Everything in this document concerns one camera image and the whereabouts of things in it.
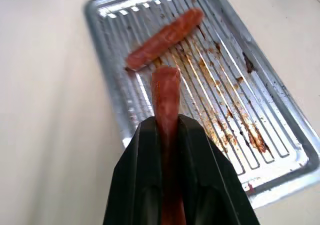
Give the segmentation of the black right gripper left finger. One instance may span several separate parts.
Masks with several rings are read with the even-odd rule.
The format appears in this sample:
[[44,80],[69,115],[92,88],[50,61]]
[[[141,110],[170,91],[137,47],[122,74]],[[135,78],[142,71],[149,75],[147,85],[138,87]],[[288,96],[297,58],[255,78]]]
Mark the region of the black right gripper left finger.
[[142,121],[113,174],[103,225],[161,225],[161,142],[154,117]]

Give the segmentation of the red sausage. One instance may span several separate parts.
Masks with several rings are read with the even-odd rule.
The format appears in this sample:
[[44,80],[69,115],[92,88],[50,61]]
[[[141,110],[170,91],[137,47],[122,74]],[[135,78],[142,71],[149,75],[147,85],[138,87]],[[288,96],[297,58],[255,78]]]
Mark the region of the red sausage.
[[126,58],[126,69],[138,71],[162,56],[169,48],[181,42],[199,26],[203,18],[204,13],[201,9],[187,10],[131,52]]
[[180,81],[179,70],[168,66],[157,68],[151,77],[152,103],[161,140],[161,225],[186,225],[177,158]]

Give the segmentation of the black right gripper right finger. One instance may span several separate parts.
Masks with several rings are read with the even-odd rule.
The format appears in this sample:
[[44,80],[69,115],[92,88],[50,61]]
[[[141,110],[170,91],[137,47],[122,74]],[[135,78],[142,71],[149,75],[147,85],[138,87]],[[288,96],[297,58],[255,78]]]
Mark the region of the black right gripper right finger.
[[179,115],[177,145],[186,225],[260,225],[233,165],[196,120]]

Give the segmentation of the ribbed silver metal tray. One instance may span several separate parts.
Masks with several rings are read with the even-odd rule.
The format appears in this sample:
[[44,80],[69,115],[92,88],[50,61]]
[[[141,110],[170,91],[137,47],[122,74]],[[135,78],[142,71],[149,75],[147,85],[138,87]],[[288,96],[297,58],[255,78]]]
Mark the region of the ribbed silver metal tray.
[[[193,33],[138,72],[128,54],[188,9]],[[85,17],[127,146],[154,114],[151,74],[181,74],[180,112],[197,120],[233,164],[253,208],[320,183],[320,137],[227,0],[89,0]]]

